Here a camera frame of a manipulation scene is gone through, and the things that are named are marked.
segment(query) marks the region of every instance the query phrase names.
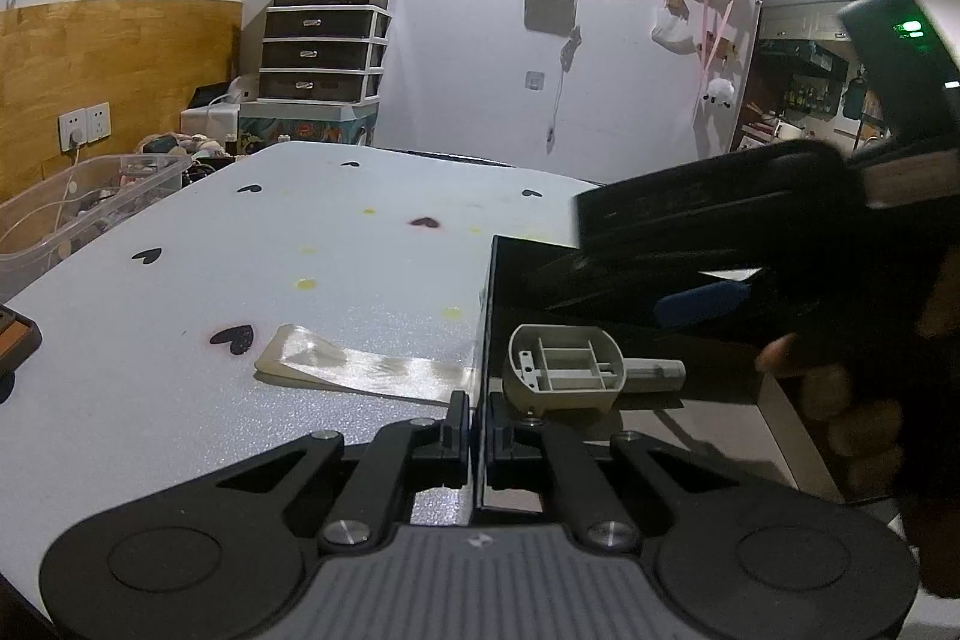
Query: plush toy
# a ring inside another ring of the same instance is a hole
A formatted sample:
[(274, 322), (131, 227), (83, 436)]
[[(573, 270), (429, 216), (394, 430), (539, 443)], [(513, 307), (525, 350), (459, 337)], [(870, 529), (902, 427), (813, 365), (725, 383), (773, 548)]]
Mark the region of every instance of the plush toy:
[(733, 89), (733, 82), (726, 77), (715, 77), (707, 85), (707, 95), (704, 96), (704, 101), (709, 101), (711, 104), (719, 101), (727, 109), (730, 109), (733, 107), (733, 98), (735, 97), (736, 90)]

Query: black heart sticker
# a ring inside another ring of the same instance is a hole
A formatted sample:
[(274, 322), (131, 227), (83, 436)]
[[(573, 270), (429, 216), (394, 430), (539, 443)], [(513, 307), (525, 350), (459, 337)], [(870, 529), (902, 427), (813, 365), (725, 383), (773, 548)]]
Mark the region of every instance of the black heart sticker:
[(224, 342), (230, 343), (230, 352), (234, 356), (243, 356), (253, 345), (253, 326), (233, 326), (215, 333), (210, 338), (211, 345), (222, 345)]
[(148, 263), (153, 263), (160, 258), (160, 253), (163, 250), (160, 247), (155, 247), (152, 250), (144, 250), (143, 252), (137, 253), (136, 256), (131, 257), (131, 261), (142, 261), (143, 266), (147, 266)]

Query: white bag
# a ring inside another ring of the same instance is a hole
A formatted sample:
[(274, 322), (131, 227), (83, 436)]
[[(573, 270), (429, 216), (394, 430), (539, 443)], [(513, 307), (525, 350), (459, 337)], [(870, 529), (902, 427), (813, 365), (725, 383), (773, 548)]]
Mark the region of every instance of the white bag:
[(656, 11), (656, 25), (651, 38), (661, 47), (678, 55), (690, 55), (697, 52), (693, 44), (690, 24), (682, 15), (675, 15), (666, 6)]

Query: wooden wall panel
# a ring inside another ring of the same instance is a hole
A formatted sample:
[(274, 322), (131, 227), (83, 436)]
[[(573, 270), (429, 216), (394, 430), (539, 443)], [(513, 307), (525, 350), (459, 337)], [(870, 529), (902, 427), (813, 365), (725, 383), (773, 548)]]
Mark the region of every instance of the wooden wall panel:
[(58, 116), (108, 101), (112, 135), (80, 160), (179, 130), (199, 85), (234, 72), (242, 4), (97, 0), (0, 12), (0, 201), (70, 164)]

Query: white table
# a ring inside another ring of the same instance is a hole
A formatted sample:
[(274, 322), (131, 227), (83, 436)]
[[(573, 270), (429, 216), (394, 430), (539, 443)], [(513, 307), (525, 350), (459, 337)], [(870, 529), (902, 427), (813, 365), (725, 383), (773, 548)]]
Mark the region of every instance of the white table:
[[(262, 190), (237, 193), (248, 185)], [(429, 405), (262, 384), (253, 361), (296, 323), (342, 347), (479, 362), (493, 235), (570, 244), (572, 196), (590, 187), (290, 142), (80, 250), (10, 302), (43, 344), (0, 405), (0, 572), (43, 609), (44, 552), (91, 514), (314, 429), (364, 442), (392, 421), (437, 417)], [(439, 226), (409, 224), (418, 218)], [(131, 259), (157, 247), (155, 263)], [(209, 344), (241, 324), (256, 333), (246, 354)], [(465, 496), (427, 493), (416, 520), (466, 520)]]

